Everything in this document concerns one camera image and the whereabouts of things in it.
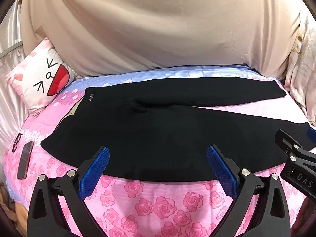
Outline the dark smartphone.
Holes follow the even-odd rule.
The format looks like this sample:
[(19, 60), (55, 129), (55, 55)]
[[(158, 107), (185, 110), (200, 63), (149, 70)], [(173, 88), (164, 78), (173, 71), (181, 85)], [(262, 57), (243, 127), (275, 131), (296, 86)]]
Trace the dark smartphone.
[(29, 141), (23, 147), (20, 161), (19, 161), (18, 173), (17, 173), (18, 180), (26, 179), (26, 177), (27, 177), (27, 170), (28, 170), (28, 166), (29, 166), (31, 152), (33, 150), (33, 145), (34, 145), (34, 142)]

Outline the black eyeglasses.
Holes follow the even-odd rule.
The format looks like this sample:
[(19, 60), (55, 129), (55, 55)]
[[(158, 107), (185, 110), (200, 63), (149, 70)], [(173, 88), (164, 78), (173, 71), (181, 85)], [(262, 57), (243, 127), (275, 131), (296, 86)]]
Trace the black eyeglasses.
[(20, 141), (22, 135), (23, 135), (23, 134), (20, 133), (20, 132), (17, 134), (17, 136), (16, 136), (16, 138), (15, 138), (15, 140), (14, 140), (14, 142), (13, 142), (13, 145), (12, 145), (12, 150), (11, 150), (12, 153), (16, 152), (17, 147), (18, 147), (18, 143), (19, 143), (19, 141)]

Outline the floral beige blanket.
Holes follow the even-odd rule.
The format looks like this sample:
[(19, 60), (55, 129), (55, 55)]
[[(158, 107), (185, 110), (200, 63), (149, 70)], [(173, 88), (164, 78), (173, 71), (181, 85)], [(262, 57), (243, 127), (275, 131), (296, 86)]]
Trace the floral beige blanket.
[(289, 55), (284, 86), (314, 126), (315, 19), (310, 12), (300, 12), (299, 19), (298, 35)]

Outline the pink rose bed sheet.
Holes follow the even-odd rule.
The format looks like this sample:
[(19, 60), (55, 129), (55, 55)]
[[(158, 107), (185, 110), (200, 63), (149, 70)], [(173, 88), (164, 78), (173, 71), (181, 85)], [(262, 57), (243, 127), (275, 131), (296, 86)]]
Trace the pink rose bed sheet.
[[(39, 116), (26, 119), (18, 131), (23, 135), (16, 152), (11, 152), (16, 137), (5, 152), (3, 169), (11, 197), (27, 211), (39, 175), (59, 177), (70, 170), (70, 166), (51, 157), (40, 144), (83, 97), (86, 88), (151, 79), (225, 76), (265, 80), (264, 76), (246, 67), (185, 66), (72, 82)], [(18, 180), (21, 153), (29, 141), (33, 141), (34, 145), (27, 177)], [(225, 195), (216, 180), (150, 183), (103, 176), (85, 202), (101, 228), (110, 236), (207, 236), (223, 218), (232, 199)]]

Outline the black pants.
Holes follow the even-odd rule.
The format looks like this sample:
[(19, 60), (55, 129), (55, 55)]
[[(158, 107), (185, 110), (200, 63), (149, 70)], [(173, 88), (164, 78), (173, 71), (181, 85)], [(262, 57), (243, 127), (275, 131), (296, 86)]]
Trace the black pants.
[(221, 111), (221, 106), (279, 99), (274, 81), (245, 78), (171, 78), (87, 88), (75, 113), (41, 143), (73, 167), (100, 147), (110, 151), (107, 176), (156, 182), (214, 180), (207, 149), (252, 172), (283, 164), (275, 143), (284, 130), (305, 149), (309, 124)]

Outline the beige duvet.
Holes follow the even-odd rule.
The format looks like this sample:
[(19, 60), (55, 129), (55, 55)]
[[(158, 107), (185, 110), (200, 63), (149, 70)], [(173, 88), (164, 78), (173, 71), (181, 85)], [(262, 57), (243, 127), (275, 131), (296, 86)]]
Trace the beige duvet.
[(26, 53), (48, 38), (79, 76), (245, 64), (284, 74), (301, 0), (21, 0)]

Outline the cat face pillow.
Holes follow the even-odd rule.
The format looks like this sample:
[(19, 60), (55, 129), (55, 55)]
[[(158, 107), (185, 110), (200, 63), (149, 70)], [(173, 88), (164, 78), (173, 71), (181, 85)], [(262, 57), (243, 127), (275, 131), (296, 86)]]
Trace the cat face pillow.
[(34, 117), (39, 115), (77, 74), (45, 38), (34, 50), (6, 75), (6, 81)]

